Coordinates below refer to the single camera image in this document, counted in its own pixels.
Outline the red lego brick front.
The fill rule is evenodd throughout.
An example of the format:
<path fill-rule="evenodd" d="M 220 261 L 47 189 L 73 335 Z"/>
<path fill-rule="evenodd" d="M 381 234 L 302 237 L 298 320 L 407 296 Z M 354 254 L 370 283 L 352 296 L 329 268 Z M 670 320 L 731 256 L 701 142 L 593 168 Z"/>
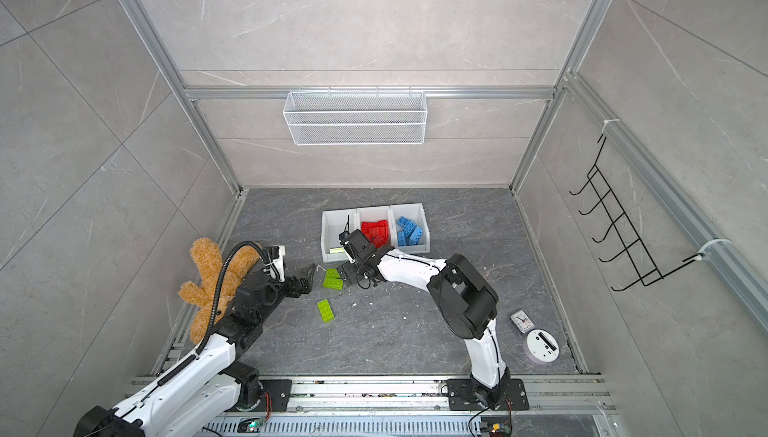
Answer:
<path fill-rule="evenodd" d="M 389 229 L 388 230 L 379 230 L 379 229 L 373 229 L 370 230 L 370 238 L 372 243 L 377 247 L 381 248 L 383 246 L 386 246 L 390 242 L 389 238 Z"/>

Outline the green lego brick lone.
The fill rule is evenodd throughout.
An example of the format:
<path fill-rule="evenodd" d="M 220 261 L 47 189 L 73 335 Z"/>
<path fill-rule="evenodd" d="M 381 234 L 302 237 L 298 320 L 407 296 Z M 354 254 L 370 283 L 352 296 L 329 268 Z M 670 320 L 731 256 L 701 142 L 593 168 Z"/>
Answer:
<path fill-rule="evenodd" d="M 317 308 L 324 322 L 331 322 L 335 319 L 332 307 L 327 299 L 319 301 L 317 303 Z"/>

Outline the red lego brick long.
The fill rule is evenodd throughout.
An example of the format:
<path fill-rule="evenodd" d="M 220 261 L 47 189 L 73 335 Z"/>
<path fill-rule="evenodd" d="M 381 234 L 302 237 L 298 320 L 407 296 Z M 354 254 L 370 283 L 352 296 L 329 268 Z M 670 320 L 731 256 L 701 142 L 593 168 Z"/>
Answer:
<path fill-rule="evenodd" d="M 388 230 L 388 222 L 386 220 L 379 220 L 379 221 L 364 221 L 361 223 L 361 230 L 362 231 L 369 231 L 373 229 L 379 229 L 379 230 Z"/>

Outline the blue lego brick studs up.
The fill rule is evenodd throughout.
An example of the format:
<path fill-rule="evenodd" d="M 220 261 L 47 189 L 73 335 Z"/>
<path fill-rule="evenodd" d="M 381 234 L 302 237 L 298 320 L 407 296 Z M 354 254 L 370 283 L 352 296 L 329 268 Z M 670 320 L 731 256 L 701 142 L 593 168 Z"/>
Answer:
<path fill-rule="evenodd" d="M 397 224 L 402 228 L 402 231 L 405 232 L 406 236 L 408 236 L 411 233 L 411 231 L 417 226 L 414 221 L 404 216 L 401 216 L 397 220 Z"/>

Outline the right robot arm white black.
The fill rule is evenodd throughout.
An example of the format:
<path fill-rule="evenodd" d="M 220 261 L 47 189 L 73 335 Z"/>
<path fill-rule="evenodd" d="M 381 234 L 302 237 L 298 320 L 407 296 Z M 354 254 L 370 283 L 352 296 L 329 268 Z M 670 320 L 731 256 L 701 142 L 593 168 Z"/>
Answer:
<path fill-rule="evenodd" d="M 461 254 L 429 259 L 391 245 L 376 247 L 360 230 L 339 234 L 348 261 L 338 268 L 355 283 L 406 284 L 428 292 L 451 332 L 464 341 L 471 363 L 471 392 L 483 408 L 495 407 L 510 380 L 496 332 L 497 292 Z"/>

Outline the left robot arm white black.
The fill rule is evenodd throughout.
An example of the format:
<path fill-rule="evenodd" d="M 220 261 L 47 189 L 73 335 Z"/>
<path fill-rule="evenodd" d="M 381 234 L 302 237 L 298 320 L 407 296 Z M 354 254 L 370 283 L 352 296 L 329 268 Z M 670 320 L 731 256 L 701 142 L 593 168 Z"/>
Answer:
<path fill-rule="evenodd" d="M 229 410 L 271 408 L 259 371 L 239 360 L 263 333 L 265 320 L 287 297 L 312 291 L 316 266 L 284 281 L 246 275 L 201 351 L 193 350 L 143 389 L 110 409 L 96 406 L 76 436 L 192 436 Z"/>

